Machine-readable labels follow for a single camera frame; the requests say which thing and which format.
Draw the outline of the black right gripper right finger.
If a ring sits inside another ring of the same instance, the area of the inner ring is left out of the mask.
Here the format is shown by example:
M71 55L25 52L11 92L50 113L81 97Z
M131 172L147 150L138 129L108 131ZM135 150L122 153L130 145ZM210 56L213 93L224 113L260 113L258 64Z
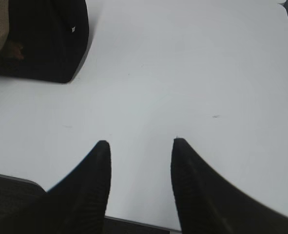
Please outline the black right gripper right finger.
M184 234L288 234L288 217L224 179L183 138L173 141L171 181Z

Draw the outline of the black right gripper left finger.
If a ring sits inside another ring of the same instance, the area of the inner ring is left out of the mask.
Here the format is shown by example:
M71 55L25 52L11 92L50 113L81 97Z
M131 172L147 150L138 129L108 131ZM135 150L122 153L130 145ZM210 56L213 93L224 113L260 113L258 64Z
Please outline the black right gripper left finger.
M100 234L111 187L111 150L100 140L37 203L37 234Z

